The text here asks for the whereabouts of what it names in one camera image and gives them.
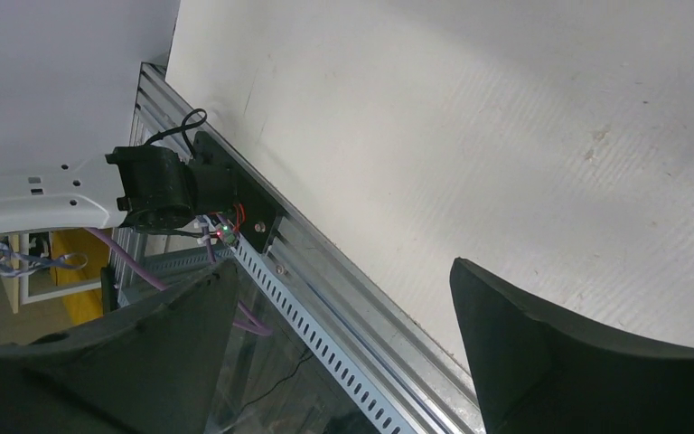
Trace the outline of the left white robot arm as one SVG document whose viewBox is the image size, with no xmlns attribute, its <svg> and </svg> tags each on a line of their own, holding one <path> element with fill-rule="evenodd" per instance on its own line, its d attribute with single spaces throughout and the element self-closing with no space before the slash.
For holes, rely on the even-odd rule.
<svg viewBox="0 0 694 434">
<path fill-rule="evenodd" d="M 65 228 L 178 228 L 195 214 L 187 164 L 163 146 L 119 146 L 55 166 L 0 169 L 0 234 Z"/>
</svg>

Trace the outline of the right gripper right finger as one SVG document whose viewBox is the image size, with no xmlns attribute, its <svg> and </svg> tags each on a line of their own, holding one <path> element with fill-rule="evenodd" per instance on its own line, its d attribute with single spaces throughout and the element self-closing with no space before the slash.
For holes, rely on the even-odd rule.
<svg viewBox="0 0 694 434">
<path fill-rule="evenodd" d="M 449 285 L 490 433 L 694 433 L 694 348 L 628 333 L 468 259 Z"/>
</svg>

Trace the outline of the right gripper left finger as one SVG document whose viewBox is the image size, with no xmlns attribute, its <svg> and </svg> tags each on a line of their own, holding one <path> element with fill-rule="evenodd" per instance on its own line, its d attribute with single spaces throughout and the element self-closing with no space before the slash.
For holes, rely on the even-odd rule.
<svg viewBox="0 0 694 434">
<path fill-rule="evenodd" d="M 232 261 L 30 344 L 0 345 L 0 433 L 201 433 L 239 294 Z"/>
</svg>

